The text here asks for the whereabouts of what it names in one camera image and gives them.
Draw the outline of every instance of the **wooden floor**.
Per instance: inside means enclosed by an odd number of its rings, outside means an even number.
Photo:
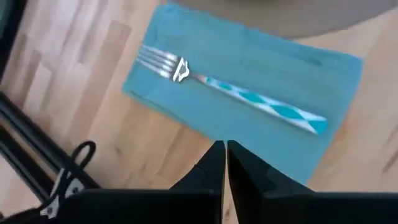
[[[87,172],[103,187],[168,188],[212,144],[121,93],[159,1],[29,1],[2,82],[67,152],[86,139],[98,144]],[[397,23],[395,9],[298,40],[366,59],[358,94],[311,188],[398,191]],[[225,200],[226,223],[236,223],[230,193]]]
[[[4,216],[40,205],[37,197],[0,156],[0,211]]]

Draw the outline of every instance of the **teal napkin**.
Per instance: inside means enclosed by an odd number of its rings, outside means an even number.
[[[171,2],[156,9],[143,42],[183,56],[194,73],[326,117],[328,129],[316,136],[195,79],[173,83],[137,62],[123,85],[135,100],[211,139],[240,142],[302,184],[339,128],[363,66],[354,56],[300,45]]]

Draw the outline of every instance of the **fork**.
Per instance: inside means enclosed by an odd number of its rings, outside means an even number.
[[[250,106],[283,119],[313,134],[322,134],[327,129],[328,121],[322,116],[215,78],[191,73],[187,60],[170,52],[143,44],[139,49],[136,61],[173,82],[180,83],[187,77],[196,78],[206,86],[219,90],[234,99],[243,101]]]

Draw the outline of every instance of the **fork handle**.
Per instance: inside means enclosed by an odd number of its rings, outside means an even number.
[[[301,110],[295,106],[274,100],[247,89],[231,85],[204,75],[193,76],[210,87],[213,87],[235,99],[241,100],[261,111],[274,115],[314,134],[322,134],[328,127],[326,118]]]

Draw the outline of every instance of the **striped fork handle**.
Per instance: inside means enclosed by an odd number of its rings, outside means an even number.
[[[324,117],[306,112],[292,105],[262,96],[244,88],[221,82],[214,78],[197,74],[192,74],[192,76],[202,83],[216,88],[235,99],[241,100],[259,110],[265,111],[266,113],[310,131],[311,133],[317,135],[322,134],[328,127],[328,121]]]

